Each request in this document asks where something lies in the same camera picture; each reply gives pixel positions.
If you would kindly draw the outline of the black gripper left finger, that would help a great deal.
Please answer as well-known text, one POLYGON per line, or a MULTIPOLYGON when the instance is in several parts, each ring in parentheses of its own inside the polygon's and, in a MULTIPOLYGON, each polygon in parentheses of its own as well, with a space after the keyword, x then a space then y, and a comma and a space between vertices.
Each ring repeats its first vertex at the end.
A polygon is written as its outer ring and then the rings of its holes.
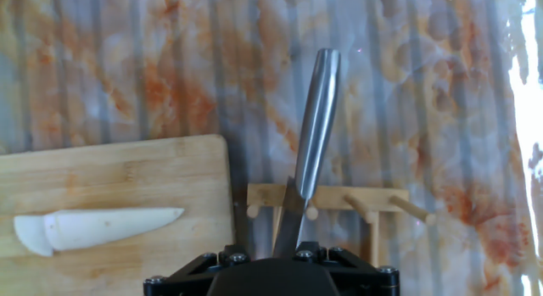
POLYGON ((226 245, 219 253, 197 256, 169 276, 152 276, 143 281, 144 296, 205 296, 220 271, 249 263, 245 247, 226 245))

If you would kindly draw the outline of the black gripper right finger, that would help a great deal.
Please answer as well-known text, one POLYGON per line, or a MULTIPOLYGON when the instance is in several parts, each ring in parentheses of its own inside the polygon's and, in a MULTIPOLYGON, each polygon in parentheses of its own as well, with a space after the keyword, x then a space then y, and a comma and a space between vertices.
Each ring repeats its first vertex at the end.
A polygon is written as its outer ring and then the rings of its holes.
POLYGON ((318 242, 302 242, 294 259, 323 271, 318 279, 337 295, 399 296, 400 272, 392 266, 375 267, 341 247, 325 248, 318 242))

